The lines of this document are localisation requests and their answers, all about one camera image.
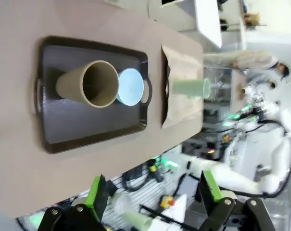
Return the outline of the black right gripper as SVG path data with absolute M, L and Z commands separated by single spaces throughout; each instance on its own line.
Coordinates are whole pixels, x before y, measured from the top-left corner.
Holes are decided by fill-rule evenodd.
M 261 107 L 252 107 L 250 115 L 257 116 L 258 118 L 264 118 L 264 111 Z

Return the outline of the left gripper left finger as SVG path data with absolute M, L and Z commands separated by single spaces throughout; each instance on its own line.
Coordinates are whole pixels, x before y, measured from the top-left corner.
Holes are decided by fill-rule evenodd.
M 105 177 L 96 177 L 85 202 L 68 209 L 48 208 L 38 227 L 39 231 L 104 231 L 102 216 L 109 193 Z

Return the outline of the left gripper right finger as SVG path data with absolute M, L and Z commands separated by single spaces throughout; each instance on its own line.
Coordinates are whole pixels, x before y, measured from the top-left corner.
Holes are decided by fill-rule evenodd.
M 245 203 L 224 197 L 211 171 L 201 173 L 199 192 L 207 212 L 201 231 L 224 231 L 228 227 L 239 231 L 275 231 L 269 212 L 262 200 L 250 198 Z

